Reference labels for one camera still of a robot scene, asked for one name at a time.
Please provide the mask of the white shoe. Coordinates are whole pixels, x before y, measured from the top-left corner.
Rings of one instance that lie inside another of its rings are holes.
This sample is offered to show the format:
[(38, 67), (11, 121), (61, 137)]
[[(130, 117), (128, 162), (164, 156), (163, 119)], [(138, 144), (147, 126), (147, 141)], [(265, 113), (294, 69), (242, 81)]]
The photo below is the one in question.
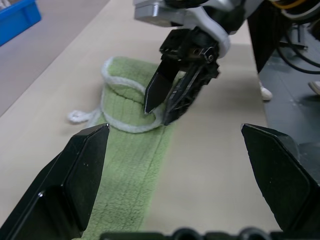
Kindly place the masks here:
[(311, 81), (308, 86), (316, 95), (320, 96), (320, 81)]
[(262, 100), (264, 102), (270, 101), (273, 98), (273, 94), (267, 88), (265, 88), (261, 82), (259, 82), (259, 86)]

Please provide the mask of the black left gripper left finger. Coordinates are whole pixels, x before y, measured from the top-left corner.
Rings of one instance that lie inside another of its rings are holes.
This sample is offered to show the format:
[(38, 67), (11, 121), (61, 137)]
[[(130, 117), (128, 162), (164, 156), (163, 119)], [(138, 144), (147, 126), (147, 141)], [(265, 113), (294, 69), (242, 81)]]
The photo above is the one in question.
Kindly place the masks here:
[(110, 126), (81, 130), (36, 176), (0, 227), (0, 240), (73, 240), (87, 229)]

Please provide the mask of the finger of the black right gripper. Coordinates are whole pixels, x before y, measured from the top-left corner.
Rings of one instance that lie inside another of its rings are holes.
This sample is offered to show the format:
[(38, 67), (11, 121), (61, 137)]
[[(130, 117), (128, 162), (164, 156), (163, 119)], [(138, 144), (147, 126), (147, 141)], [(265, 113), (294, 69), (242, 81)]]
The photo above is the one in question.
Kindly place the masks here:
[(217, 63), (193, 63), (179, 79), (166, 101), (163, 125), (168, 126), (181, 118), (198, 97), (203, 86), (219, 75)]
[(144, 112), (151, 113), (167, 98), (180, 70), (176, 60), (162, 60), (152, 76), (144, 95)]

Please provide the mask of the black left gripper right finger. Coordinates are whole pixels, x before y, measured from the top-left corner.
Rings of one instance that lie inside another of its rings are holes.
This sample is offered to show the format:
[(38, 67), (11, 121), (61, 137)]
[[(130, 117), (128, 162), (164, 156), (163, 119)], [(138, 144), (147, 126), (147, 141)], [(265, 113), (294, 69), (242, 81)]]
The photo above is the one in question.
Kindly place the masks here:
[(249, 123), (241, 133), (283, 240), (320, 240), (320, 141), (298, 144), (285, 133)]

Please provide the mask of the blue plastic bin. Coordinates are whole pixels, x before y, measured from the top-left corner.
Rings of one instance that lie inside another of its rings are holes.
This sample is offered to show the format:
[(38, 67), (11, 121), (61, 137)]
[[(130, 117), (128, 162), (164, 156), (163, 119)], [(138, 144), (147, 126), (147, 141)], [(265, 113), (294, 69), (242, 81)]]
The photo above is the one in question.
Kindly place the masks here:
[(36, 0), (19, 0), (0, 10), (0, 47), (42, 19)]

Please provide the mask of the green towel with white trim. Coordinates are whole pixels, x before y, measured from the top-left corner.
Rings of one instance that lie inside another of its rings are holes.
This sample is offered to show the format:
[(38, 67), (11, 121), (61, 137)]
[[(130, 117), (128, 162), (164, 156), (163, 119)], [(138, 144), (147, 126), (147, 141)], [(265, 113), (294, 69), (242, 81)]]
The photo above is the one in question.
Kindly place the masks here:
[(145, 90), (156, 69), (146, 61), (109, 58), (101, 67), (98, 107), (68, 114), (74, 124), (110, 126), (99, 190), (88, 227), (77, 240), (137, 231), (144, 221), (173, 132), (162, 124), (163, 104), (150, 114), (144, 112)]

